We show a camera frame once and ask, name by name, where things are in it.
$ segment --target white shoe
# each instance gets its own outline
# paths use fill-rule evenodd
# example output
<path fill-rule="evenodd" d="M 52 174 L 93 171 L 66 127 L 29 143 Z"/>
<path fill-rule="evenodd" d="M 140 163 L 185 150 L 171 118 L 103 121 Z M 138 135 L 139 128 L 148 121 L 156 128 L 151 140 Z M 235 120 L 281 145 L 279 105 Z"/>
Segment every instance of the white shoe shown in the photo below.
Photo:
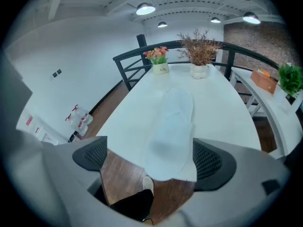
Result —
<path fill-rule="evenodd" d="M 153 181 L 149 176 L 145 176 L 143 178 L 142 184 L 143 184 L 143 190 L 149 189 L 153 194 Z"/>

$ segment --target lit lamp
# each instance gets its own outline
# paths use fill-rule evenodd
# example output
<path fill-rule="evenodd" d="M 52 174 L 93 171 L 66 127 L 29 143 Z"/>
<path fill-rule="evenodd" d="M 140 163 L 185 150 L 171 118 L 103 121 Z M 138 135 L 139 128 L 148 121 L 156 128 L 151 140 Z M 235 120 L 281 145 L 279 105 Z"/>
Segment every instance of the lit lamp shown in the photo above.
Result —
<path fill-rule="evenodd" d="M 213 23 L 221 23 L 221 21 L 217 17 L 213 17 L 210 21 Z"/>
<path fill-rule="evenodd" d="M 167 23 L 165 23 L 165 22 L 160 22 L 158 24 L 158 28 L 162 28 L 162 27 L 166 27 L 166 26 L 167 26 Z"/>
<path fill-rule="evenodd" d="M 144 2 L 139 4 L 139 6 L 137 7 L 137 11 L 136 14 L 138 15 L 144 15 L 144 14 L 149 14 L 152 13 L 155 9 L 155 7 L 153 7 L 152 4 Z"/>
<path fill-rule="evenodd" d="M 258 18 L 257 15 L 255 15 L 252 12 L 247 12 L 243 16 L 243 20 L 252 24 L 259 24 L 261 23 L 260 19 Z"/>

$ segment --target white vase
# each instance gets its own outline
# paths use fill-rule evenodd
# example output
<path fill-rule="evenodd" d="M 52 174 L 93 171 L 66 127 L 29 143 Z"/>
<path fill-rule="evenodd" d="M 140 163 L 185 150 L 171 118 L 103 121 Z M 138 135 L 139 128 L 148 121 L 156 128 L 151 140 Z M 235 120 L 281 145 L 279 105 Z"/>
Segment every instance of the white vase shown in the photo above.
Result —
<path fill-rule="evenodd" d="M 302 101 L 303 101 L 303 90 L 301 90 L 299 92 L 299 94 L 297 95 L 297 98 L 295 99 L 293 104 L 290 106 L 289 113 L 292 114 L 292 113 L 297 112 L 297 110 L 300 107 Z"/>
<path fill-rule="evenodd" d="M 281 103 L 285 97 L 287 96 L 287 92 L 285 92 L 279 84 L 277 84 L 274 91 L 274 98 L 278 103 Z"/>
<path fill-rule="evenodd" d="M 190 75 L 194 79 L 201 79 L 207 77 L 208 65 L 205 66 L 196 66 L 194 64 L 190 64 Z"/>
<path fill-rule="evenodd" d="M 155 75 L 161 75 L 169 72 L 169 66 L 166 63 L 152 65 L 152 71 Z"/>

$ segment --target black post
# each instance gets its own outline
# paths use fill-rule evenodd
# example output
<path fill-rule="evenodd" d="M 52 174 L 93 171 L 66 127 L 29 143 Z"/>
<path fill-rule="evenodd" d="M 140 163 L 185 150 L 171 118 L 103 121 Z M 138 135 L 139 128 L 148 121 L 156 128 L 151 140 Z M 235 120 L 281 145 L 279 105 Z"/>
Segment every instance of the black post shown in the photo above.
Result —
<path fill-rule="evenodd" d="M 232 66 L 233 62 L 235 60 L 235 51 L 229 51 L 228 52 L 228 59 L 227 59 L 227 67 L 225 69 L 225 74 L 224 76 L 229 80 L 229 77 L 231 77 L 232 73 Z"/>
<path fill-rule="evenodd" d="M 147 46 L 145 36 L 143 34 L 137 35 L 137 41 L 138 41 L 139 47 Z M 141 58 L 142 58 L 142 62 L 143 62 L 144 66 L 150 65 L 150 62 L 148 59 L 145 58 L 145 55 L 141 54 Z"/>
<path fill-rule="evenodd" d="M 121 74 L 121 76 L 123 78 L 123 81 L 124 81 L 124 83 L 125 83 L 128 91 L 132 90 L 132 87 L 129 84 L 129 81 L 127 80 L 127 76 L 126 76 L 125 72 L 123 71 L 123 67 L 122 67 L 121 62 L 120 61 L 115 61 L 115 63 L 116 63 L 116 65 L 117 65 L 117 67 L 118 67 L 118 69 L 120 71 L 120 74 Z"/>

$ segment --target wooden floor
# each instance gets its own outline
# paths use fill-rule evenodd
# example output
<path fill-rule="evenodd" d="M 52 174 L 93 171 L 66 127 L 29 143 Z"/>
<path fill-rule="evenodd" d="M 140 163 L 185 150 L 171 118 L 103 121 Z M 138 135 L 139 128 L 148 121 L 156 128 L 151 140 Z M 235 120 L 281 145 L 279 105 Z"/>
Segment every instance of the wooden floor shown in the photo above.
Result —
<path fill-rule="evenodd" d="M 92 114 L 93 122 L 83 139 L 95 137 L 111 113 L 127 95 L 128 90 L 121 83 Z M 270 152 L 276 149 L 273 133 L 267 120 L 254 122 L 263 151 Z M 144 169 L 108 151 L 108 156 L 101 169 L 105 192 L 110 204 L 131 196 L 143 190 L 142 179 L 146 176 Z M 171 213 L 177 210 L 193 194 L 194 183 L 179 180 L 167 182 L 154 181 L 154 201 L 151 207 L 150 218 L 158 224 Z"/>

